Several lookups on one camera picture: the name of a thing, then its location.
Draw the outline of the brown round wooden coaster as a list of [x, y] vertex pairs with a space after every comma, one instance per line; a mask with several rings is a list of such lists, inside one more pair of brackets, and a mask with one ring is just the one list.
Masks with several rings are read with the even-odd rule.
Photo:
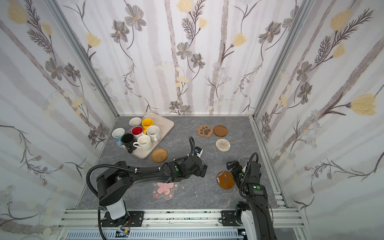
[[223, 125], [217, 125], [213, 130], [214, 134], [218, 137], [224, 137], [228, 134], [228, 128]]

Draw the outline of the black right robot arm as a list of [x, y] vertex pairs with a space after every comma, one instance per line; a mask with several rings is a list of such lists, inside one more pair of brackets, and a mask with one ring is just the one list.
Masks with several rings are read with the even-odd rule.
[[227, 163], [244, 199], [236, 205], [235, 221], [245, 228], [248, 240], [276, 240], [267, 190], [261, 184], [261, 164], [248, 161], [245, 171], [238, 161]]

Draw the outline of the glossy amber round coaster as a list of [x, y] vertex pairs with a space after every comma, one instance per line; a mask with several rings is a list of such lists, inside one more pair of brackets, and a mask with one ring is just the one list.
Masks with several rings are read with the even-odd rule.
[[229, 171], [221, 171], [217, 175], [217, 184], [224, 190], [229, 190], [235, 186], [233, 175]]

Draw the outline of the pink cherry blossom coaster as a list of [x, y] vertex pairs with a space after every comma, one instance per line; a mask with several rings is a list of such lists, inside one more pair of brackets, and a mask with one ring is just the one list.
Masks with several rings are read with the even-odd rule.
[[153, 197], [170, 200], [174, 196], [174, 191], [179, 187], [179, 183], [153, 183]]

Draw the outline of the brown paw print coaster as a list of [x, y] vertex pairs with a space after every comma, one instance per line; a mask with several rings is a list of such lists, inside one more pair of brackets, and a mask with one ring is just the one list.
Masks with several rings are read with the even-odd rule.
[[213, 129], [210, 128], [208, 125], [199, 126], [197, 129], [198, 135], [200, 137], [206, 137], [209, 138], [213, 134]]

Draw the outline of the white woven rope coaster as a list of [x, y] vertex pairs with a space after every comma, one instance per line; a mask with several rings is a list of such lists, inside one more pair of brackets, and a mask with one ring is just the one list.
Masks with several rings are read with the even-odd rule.
[[221, 152], [227, 152], [231, 148], [231, 143], [226, 139], [218, 139], [216, 148]]

